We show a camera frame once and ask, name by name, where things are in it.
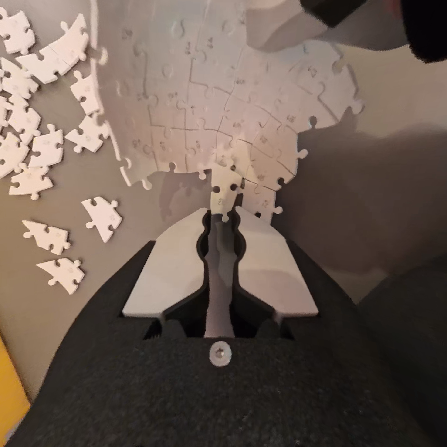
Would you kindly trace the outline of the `single white puzzle piece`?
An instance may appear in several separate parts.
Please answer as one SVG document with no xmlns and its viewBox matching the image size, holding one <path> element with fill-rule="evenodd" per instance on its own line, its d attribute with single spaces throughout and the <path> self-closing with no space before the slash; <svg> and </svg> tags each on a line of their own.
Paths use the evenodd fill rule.
<svg viewBox="0 0 447 447">
<path fill-rule="evenodd" d="M 225 166 L 216 163 L 211 168 L 210 211 L 212 215 L 221 215 L 224 223 L 229 221 L 228 213 L 234 206 L 243 180 L 233 165 L 233 160 L 227 159 Z"/>
</svg>

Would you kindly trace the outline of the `person's dark trousers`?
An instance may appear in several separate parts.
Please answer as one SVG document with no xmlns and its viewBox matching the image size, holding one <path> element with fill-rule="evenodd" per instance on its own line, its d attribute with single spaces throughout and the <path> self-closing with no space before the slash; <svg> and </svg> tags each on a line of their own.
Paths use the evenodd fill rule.
<svg viewBox="0 0 447 447">
<path fill-rule="evenodd" d="M 358 305 L 421 428 L 447 441 L 447 256 L 384 279 Z"/>
</svg>

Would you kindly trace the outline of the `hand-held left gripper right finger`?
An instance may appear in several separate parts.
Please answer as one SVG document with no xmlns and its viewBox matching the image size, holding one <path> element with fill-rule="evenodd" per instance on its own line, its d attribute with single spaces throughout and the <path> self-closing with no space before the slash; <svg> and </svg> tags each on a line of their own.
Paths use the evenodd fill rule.
<svg viewBox="0 0 447 447">
<path fill-rule="evenodd" d="M 281 328 L 316 317 L 317 305 L 286 239 L 241 206 L 232 210 L 234 251 L 231 323 L 236 337 L 254 337 L 265 321 Z"/>
</svg>

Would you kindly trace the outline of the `person's right forearm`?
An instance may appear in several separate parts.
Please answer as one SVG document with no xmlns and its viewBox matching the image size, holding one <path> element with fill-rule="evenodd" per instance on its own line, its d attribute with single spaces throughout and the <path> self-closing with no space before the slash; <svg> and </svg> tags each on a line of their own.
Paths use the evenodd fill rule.
<svg viewBox="0 0 447 447">
<path fill-rule="evenodd" d="M 447 2 L 402 0 L 401 14 L 413 55 L 426 64 L 447 58 Z"/>
</svg>

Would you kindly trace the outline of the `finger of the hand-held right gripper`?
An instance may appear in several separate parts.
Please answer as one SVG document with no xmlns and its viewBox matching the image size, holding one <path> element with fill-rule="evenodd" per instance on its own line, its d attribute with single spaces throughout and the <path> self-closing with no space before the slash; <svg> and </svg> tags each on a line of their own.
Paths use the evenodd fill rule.
<svg viewBox="0 0 447 447">
<path fill-rule="evenodd" d="M 263 52 L 295 47 L 328 31 L 299 0 L 246 1 L 245 26 L 247 46 Z"/>
<path fill-rule="evenodd" d="M 392 50 L 408 44 L 402 19 L 391 12 L 353 12 L 314 39 L 369 50 Z"/>
</svg>

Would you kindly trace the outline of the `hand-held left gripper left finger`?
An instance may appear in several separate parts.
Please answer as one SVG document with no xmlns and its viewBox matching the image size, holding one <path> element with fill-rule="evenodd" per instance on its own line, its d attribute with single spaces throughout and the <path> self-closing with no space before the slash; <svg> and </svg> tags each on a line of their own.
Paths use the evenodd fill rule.
<svg viewBox="0 0 447 447">
<path fill-rule="evenodd" d="M 178 321 L 187 337 L 203 337 L 209 307 L 208 235 L 211 213 L 200 208 L 155 241 L 122 310 L 162 324 Z"/>
</svg>

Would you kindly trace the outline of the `group of puzzle pieces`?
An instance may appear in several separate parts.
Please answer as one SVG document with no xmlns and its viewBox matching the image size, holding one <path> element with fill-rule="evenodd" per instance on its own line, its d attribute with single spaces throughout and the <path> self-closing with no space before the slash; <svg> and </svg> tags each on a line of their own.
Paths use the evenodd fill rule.
<svg viewBox="0 0 447 447">
<path fill-rule="evenodd" d="M 107 62 L 105 49 L 99 60 L 90 58 L 90 74 L 72 72 L 75 82 L 70 90 L 84 113 L 73 130 L 64 133 L 54 124 L 47 124 L 46 133 L 42 133 L 42 117 L 30 105 L 40 87 L 59 80 L 84 62 L 88 47 L 98 49 L 98 1 L 90 4 L 90 31 L 84 14 L 79 13 L 70 25 L 62 21 L 62 35 L 36 53 L 31 50 L 37 38 L 25 12 L 11 15 L 1 7 L 1 43 L 6 54 L 15 59 L 1 56 L 1 179 L 11 175 L 10 196 L 38 200 L 42 192 L 52 188 L 54 183 L 48 173 L 63 161 L 67 141 L 74 144 L 77 154 L 96 153 L 108 138 L 115 144 L 109 122 L 99 119 L 104 109 L 97 65 Z M 108 242 L 122 222 L 118 202 L 96 197 L 82 201 L 81 205 L 90 217 L 87 229 L 95 228 L 101 240 Z M 37 247 L 59 257 L 36 265 L 50 276 L 48 285 L 59 284 L 69 295 L 74 294 L 85 273 L 80 260 L 61 257 L 71 247 L 70 231 L 36 221 L 22 223 L 25 239 L 34 239 Z"/>
</svg>

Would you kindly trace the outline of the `partly built puzzle ball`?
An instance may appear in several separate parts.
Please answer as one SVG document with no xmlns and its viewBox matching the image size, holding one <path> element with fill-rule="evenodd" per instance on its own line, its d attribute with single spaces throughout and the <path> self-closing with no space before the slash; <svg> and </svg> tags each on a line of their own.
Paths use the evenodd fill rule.
<svg viewBox="0 0 447 447">
<path fill-rule="evenodd" d="M 243 1 L 98 1 L 100 96 L 128 186 L 168 172 L 204 180 L 233 160 L 242 207 L 271 223 L 280 183 L 308 151 L 300 133 L 364 109 L 355 76 L 318 40 L 247 46 Z"/>
</svg>

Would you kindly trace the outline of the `yellow box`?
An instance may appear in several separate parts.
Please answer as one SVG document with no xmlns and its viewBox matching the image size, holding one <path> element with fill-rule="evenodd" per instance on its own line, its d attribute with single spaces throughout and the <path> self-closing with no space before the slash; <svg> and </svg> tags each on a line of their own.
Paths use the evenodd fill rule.
<svg viewBox="0 0 447 447">
<path fill-rule="evenodd" d="M 23 384 L 0 341 L 0 445 L 5 446 L 27 414 L 30 402 Z"/>
</svg>

